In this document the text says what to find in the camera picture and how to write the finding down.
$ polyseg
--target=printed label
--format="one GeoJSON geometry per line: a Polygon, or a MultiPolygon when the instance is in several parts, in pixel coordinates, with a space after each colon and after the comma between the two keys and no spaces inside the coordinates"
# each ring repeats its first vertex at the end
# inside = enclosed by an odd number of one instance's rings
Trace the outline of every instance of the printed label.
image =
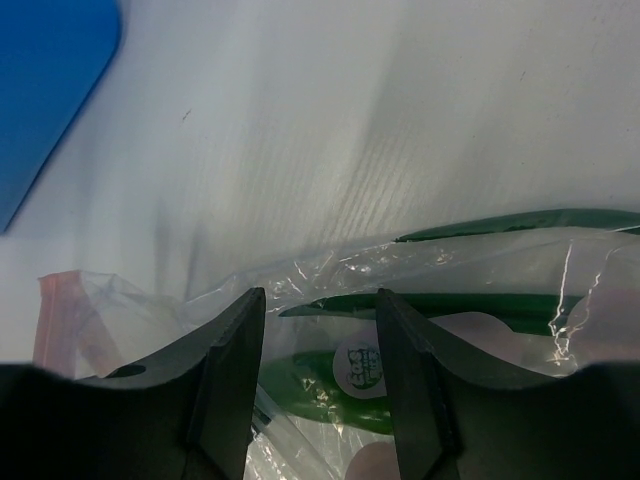
{"type": "Polygon", "coordinates": [[[376,398],[387,394],[375,325],[342,342],[333,357],[333,375],[340,388],[354,398],[376,398]]]}

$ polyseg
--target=blue object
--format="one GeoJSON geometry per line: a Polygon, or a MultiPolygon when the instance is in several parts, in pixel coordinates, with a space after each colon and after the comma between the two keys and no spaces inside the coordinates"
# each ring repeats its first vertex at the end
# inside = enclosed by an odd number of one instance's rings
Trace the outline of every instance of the blue object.
{"type": "Polygon", "coordinates": [[[0,232],[119,38],[114,0],[0,1],[0,232]]]}

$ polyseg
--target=white surface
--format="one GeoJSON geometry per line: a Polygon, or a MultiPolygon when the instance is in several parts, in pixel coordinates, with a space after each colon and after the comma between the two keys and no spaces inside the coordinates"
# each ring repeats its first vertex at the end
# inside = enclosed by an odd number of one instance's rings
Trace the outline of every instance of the white surface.
{"type": "Polygon", "coordinates": [[[0,238],[0,360],[39,276],[179,299],[366,235],[640,210],[640,3],[131,0],[120,52],[0,238]]]}

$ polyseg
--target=green vegetable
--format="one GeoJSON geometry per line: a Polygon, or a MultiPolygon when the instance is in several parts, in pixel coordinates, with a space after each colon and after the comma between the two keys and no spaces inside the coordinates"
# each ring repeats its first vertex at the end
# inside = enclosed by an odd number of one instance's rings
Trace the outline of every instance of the green vegetable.
{"type": "Polygon", "coordinates": [[[292,415],[391,435],[387,398],[360,400],[347,395],[333,376],[334,354],[305,352],[268,362],[260,369],[260,385],[292,415]]]}
{"type": "MultiPolygon", "coordinates": [[[[535,294],[405,293],[409,305],[427,318],[463,312],[493,315],[517,333],[551,335],[549,322],[566,321],[581,297],[535,294]]],[[[342,316],[375,319],[376,294],[321,298],[290,308],[281,317],[342,316]]]]}
{"type": "Polygon", "coordinates": [[[485,218],[471,222],[429,228],[404,235],[396,242],[422,242],[439,238],[516,232],[551,227],[584,227],[640,234],[640,213],[602,209],[543,210],[485,218]]]}

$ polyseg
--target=clear plastic bag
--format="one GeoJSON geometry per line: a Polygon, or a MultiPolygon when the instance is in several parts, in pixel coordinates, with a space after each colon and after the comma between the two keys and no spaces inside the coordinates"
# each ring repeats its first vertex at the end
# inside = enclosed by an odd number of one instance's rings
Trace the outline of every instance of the clear plastic bag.
{"type": "Polygon", "coordinates": [[[75,322],[85,325],[74,337],[76,376],[108,373],[116,360],[134,361],[214,318],[247,288],[266,290],[259,414],[246,469],[255,480],[341,479],[364,446],[392,441],[375,335],[367,333],[380,287],[479,348],[547,375],[640,359],[640,237],[615,231],[372,241],[233,275],[182,305],[113,276],[79,279],[86,298],[68,283],[75,322]],[[110,342],[87,340],[96,314],[110,342]]]}

